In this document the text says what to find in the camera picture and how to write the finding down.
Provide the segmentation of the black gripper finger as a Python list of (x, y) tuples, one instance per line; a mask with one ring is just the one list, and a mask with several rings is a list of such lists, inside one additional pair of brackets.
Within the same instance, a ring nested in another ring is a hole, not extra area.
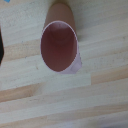
[(2, 63), (3, 57), (4, 57), (4, 46), (3, 46), (2, 33), (0, 29), (0, 64)]

